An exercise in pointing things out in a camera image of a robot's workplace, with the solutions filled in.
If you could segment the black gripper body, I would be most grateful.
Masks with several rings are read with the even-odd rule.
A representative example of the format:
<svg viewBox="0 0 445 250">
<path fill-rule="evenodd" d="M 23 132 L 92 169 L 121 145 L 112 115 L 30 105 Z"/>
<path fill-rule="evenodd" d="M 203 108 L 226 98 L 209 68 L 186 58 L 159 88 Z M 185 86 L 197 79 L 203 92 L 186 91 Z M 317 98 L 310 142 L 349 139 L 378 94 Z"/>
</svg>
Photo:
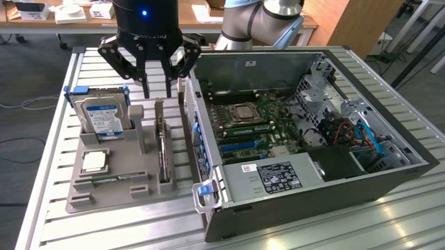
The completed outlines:
<svg viewBox="0 0 445 250">
<path fill-rule="evenodd" d="M 145 61 L 171 57 L 183 42 L 178 1 L 112 1 L 119 45 Z"/>
</svg>

